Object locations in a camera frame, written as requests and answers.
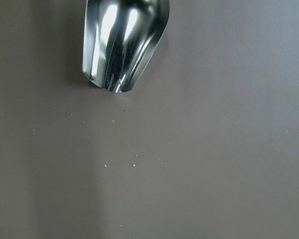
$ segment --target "metal scoop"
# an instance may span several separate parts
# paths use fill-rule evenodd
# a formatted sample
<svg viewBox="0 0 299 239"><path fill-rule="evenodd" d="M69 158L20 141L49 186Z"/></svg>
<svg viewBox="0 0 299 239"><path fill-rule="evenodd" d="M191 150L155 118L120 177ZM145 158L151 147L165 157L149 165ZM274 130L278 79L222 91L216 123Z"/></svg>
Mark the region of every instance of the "metal scoop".
<svg viewBox="0 0 299 239"><path fill-rule="evenodd" d="M82 71L105 90L132 90L168 17L169 0L87 0Z"/></svg>

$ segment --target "gray table surface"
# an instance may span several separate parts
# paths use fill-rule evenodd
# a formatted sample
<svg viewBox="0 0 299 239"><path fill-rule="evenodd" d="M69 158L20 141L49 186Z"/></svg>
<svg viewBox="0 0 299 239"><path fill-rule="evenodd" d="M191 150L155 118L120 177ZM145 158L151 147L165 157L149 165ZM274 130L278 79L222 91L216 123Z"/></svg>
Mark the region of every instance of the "gray table surface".
<svg viewBox="0 0 299 239"><path fill-rule="evenodd" d="M84 0L0 1L0 239L299 239L299 0L170 3L112 94Z"/></svg>

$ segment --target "stainless steel scoop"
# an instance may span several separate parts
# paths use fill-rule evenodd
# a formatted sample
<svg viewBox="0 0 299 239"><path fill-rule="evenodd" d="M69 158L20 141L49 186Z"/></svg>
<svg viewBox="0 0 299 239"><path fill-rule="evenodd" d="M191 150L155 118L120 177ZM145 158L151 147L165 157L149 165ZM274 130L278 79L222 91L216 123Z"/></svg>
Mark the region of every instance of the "stainless steel scoop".
<svg viewBox="0 0 299 239"><path fill-rule="evenodd" d="M132 90L168 17L169 0L87 0L82 71L105 90Z"/></svg>

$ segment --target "curved metal surface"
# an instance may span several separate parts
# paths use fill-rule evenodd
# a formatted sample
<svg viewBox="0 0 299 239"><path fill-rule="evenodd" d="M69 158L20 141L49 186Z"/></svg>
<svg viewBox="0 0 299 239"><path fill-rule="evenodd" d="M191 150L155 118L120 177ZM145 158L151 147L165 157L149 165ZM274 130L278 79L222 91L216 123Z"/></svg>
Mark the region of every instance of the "curved metal surface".
<svg viewBox="0 0 299 239"><path fill-rule="evenodd" d="M132 90L168 17L169 0L87 0L82 71L105 90Z"/></svg>

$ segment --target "scoop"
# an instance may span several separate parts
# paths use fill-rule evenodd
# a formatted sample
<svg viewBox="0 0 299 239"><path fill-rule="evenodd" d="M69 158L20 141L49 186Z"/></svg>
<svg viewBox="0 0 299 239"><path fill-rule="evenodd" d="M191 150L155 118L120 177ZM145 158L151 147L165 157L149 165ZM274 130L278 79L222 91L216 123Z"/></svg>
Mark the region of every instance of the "scoop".
<svg viewBox="0 0 299 239"><path fill-rule="evenodd" d="M87 0L83 73L105 90L132 90L168 18L169 0Z"/></svg>

